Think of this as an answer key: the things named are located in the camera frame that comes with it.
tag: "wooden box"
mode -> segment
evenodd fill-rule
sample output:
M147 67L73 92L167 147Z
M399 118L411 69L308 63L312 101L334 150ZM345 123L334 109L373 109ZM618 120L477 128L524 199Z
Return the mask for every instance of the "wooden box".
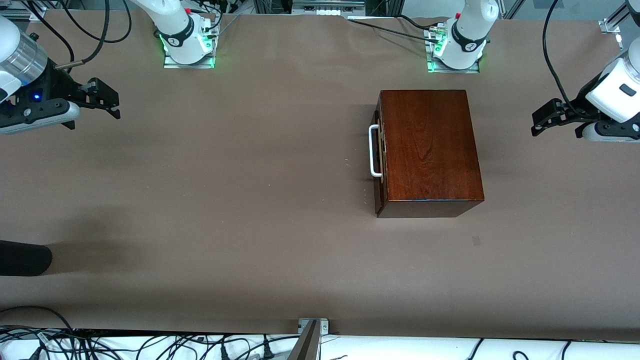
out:
M464 90L381 91L369 150L378 217L456 217L484 201Z

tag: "white handle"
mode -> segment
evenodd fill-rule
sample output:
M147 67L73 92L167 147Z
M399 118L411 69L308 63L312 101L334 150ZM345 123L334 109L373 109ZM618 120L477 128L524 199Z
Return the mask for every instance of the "white handle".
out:
M376 170L373 168L373 136L371 136L372 130L379 129L379 128L380 128L380 125L378 124L373 124L369 126L369 166L371 168L371 175L373 177L382 177L382 173L376 172Z

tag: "box lid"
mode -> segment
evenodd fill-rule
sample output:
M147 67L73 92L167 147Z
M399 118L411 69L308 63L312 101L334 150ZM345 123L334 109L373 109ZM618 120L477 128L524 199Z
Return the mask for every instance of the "box lid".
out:
M464 90L383 90L389 201L484 200Z

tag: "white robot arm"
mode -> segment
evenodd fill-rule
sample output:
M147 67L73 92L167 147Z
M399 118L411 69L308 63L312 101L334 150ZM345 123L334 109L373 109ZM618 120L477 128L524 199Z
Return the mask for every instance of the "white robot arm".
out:
M640 25L640 1L627 0L627 6ZM640 37L583 86L569 104L551 99L532 117L533 136L550 127L582 123L575 130L577 138L640 143Z
M465 0L458 18L445 22L447 41L434 56L452 69L468 69L482 56L486 36L498 19L495 0Z
M73 129L80 107L106 110L120 118L118 93L100 79L76 83L56 68L36 37L21 32L2 15L0 34L0 133L53 124Z
M132 1L154 21L166 50L175 62L193 64L212 51L211 20L188 13L180 0Z

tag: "black cylinder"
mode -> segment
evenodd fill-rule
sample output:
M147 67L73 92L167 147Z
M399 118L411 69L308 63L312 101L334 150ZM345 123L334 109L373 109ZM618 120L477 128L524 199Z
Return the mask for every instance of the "black cylinder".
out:
M38 276L51 265L51 250L44 245L0 240L1 276Z

